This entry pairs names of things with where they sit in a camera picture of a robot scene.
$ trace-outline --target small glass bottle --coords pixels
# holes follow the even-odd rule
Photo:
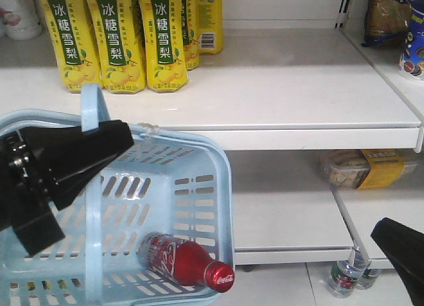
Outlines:
[[[382,271],[375,268],[367,268],[363,275],[360,277],[358,284],[356,285],[357,289],[368,289],[374,285],[377,277]]]
[[[219,293],[234,284],[234,270],[214,260],[198,243],[153,232],[138,248],[141,265],[182,286],[204,285]]]
[[[355,248],[349,260],[337,261],[333,264],[328,279],[328,290],[338,298],[346,298],[353,293],[367,263],[359,249]]]

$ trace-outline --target yellow package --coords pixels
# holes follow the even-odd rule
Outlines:
[[[182,1],[181,18],[185,66],[190,71],[196,69],[200,63],[197,0]]]
[[[79,93],[84,83],[103,86],[97,44],[85,0],[39,1],[66,89]]]
[[[223,0],[197,0],[200,53],[223,50]]]
[[[173,92],[187,83],[182,37],[182,0],[138,0],[146,41],[147,84]]]
[[[87,0],[99,46],[105,88],[136,93],[146,87],[137,0]]]

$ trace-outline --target barcode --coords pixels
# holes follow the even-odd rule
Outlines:
[[[203,33],[200,40],[201,49],[215,49],[215,33]]]

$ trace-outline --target shopping basket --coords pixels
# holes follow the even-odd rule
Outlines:
[[[93,129],[109,120],[97,85],[83,87],[81,116],[41,110],[0,118],[0,136],[27,126]],[[68,208],[52,210],[66,237],[28,256],[0,232],[0,305],[210,305],[219,293],[183,287],[142,268],[137,248],[152,231],[202,244],[233,265],[231,171],[208,138],[130,125],[134,146]]]

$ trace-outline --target basket handle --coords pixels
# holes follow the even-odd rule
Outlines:
[[[81,90],[81,129],[92,130],[99,122],[110,120],[105,98],[96,83],[84,84]],[[100,305],[103,295],[101,247],[101,180],[96,175],[85,187],[85,300]]]
[[[81,126],[82,131],[99,127],[99,122],[110,121],[105,98],[99,84],[84,84],[81,90]]]

